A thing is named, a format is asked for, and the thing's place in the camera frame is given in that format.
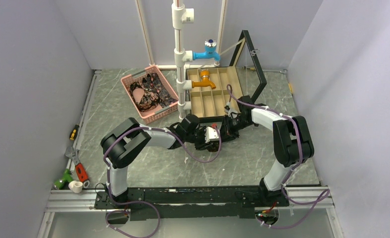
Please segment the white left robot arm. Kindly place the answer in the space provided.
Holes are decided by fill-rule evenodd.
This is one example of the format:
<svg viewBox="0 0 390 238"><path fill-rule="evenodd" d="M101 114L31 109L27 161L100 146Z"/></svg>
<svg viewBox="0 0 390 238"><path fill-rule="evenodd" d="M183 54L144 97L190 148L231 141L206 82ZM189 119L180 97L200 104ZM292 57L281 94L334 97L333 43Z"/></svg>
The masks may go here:
<svg viewBox="0 0 390 238"><path fill-rule="evenodd" d="M197 150L219 153L223 141L217 126L201 126L193 114L165 128L146 126L135 118L126 119L101 140L107 166L108 203L114 208L126 204L128 167L144 148L186 149L187 143Z"/></svg>

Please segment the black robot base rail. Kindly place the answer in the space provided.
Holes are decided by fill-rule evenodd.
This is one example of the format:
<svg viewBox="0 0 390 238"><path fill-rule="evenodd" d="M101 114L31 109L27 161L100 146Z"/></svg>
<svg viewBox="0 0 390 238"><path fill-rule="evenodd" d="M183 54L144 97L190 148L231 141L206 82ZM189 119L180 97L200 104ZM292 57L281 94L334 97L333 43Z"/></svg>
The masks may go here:
<svg viewBox="0 0 390 238"><path fill-rule="evenodd" d="M97 210L126 209L131 221L161 218L253 218L262 209L289 206L280 191L260 185L198 187L130 187L110 199L105 189L96 193Z"/></svg>

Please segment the black orange key-pattern tie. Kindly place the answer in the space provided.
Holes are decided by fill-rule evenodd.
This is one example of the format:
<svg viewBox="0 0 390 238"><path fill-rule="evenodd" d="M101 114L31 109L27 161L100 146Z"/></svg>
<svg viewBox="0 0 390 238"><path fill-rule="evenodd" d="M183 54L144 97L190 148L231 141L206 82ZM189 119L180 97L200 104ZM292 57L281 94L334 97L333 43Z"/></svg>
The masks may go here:
<svg viewBox="0 0 390 238"><path fill-rule="evenodd" d="M220 144L227 143L229 141L230 139L228 138L221 138L221 141L210 141L206 144L206 150L209 152L218 152Z"/></svg>

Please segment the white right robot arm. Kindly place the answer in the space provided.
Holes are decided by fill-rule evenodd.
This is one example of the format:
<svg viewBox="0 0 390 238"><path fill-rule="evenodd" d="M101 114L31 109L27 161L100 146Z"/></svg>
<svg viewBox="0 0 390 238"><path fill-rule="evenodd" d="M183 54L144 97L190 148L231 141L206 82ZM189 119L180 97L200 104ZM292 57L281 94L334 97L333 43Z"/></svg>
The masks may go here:
<svg viewBox="0 0 390 238"><path fill-rule="evenodd" d="M237 100L240 112L226 111L220 133L222 142L237 139L239 131L251 125L261 125L273 133L276 160L261 180L265 188L258 191L259 202L269 206L276 201L276 191L286 184L294 169L313 157L315 150L305 117L287 116L268 106L249 102L250 97L243 96Z"/></svg>

